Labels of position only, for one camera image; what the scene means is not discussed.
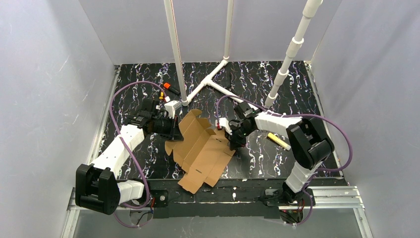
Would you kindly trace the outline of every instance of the wall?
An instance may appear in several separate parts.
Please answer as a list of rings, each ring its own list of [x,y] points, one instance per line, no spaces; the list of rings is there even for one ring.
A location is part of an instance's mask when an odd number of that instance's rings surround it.
[[[418,237],[420,2],[343,1],[314,59],[327,117],[354,147],[344,171],[374,237]],[[333,139],[342,160],[346,145]]]
[[[0,1],[0,231],[60,237],[114,67],[77,0]]]
[[[324,1],[297,60],[310,60],[340,0]],[[173,62],[163,0],[80,0],[114,64]],[[173,0],[182,61],[223,57],[227,0]],[[283,60],[306,0],[236,0],[230,60]]]

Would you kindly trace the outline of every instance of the screwdriver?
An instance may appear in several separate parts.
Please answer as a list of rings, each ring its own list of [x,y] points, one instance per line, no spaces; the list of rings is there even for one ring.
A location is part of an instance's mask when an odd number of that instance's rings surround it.
[[[175,95],[181,95],[178,89],[176,89],[174,86],[170,85],[169,83],[164,83],[163,87],[169,90],[170,92],[174,93]]]

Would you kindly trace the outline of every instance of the black marble table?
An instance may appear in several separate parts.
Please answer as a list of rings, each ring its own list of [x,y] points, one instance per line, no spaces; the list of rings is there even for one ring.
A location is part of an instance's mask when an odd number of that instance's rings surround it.
[[[216,62],[183,64],[187,94],[217,65]],[[231,90],[242,98],[263,105],[280,67],[280,61],[230,62],[213,80],[222,85],[228,85],[227,75],[231,73]],[[279,97],[274,102],[272,110],[287,114],[310,113],[319,115],[319,108],[304,63],[302,61],[293,62],[289,71],[290,77],[280,87]],[[158,84],[169,82],[178,87],[174,63],[124,64],[121,66],[115,91],[128,83],[142,80]],[[172,100],[179,99],[170,92],[168,92],[168,95]],[[223,94],[213,88],[204,88],[189,106],[181,108],[180,118],[183,118],[190,109],[198,108],[203,111],[201,116],[209,118],[210,122],[214,124],[215,105],[221,96]],[[113,113],[119,127],[124,123],[127,115],[135,113],[143,98],[153,97],[158,98],[158,89],[152,88],[149,84],[138,84],[122,92],[113,102]],[[233,112],[235,104],[231,99],[224,100],[220,104],[220,116],[229,119],[236,118]],[[100,153],[112,142],[116,135],[115,127],[108,117]],[[180,179],[184,175],[184,172],[173,159],[166,155],[164,140],[157,135],[148,136],[133,152],[149,179]],[[266,132],[255,131],[248,137],[246,147],[237,150],[221,178],[284,179],[290,175],[294,162],[292,151],[285,151],[268,140]],[[323,166],[336,168],[337,164],[331,156]],[[321,173],[320,176],[339,177],[340,175],[338,173]],[[139,177],[139,172],[134,163],[131,159],[128,159],[122,167],[119,179]]]

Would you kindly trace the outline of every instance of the yellow object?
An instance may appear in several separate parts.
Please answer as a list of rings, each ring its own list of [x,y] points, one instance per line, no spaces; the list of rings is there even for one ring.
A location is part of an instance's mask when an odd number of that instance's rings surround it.
[[[290,150],[290,148],[292,148],[289,144],[287,144],[286,142],[284,142],[283,140],[281,140],[280,138],[278,138],[271,132],[267,135],[267,137],[270,138],[272,141],[276,142],[277,144],[279,144],[281,147],[283,147],[286,150]]]

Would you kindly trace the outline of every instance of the cardboard box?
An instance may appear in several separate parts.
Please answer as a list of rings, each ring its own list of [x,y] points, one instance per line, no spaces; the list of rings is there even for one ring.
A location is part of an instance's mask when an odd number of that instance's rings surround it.
[[[165,151],[186,172],[178,182],[185,190],[196,193],[203,182],[214,186],[235,151],[227,146],[224,130],[213,130],[202,112],[192,109],[179,123],[184,141],[165,142]]]

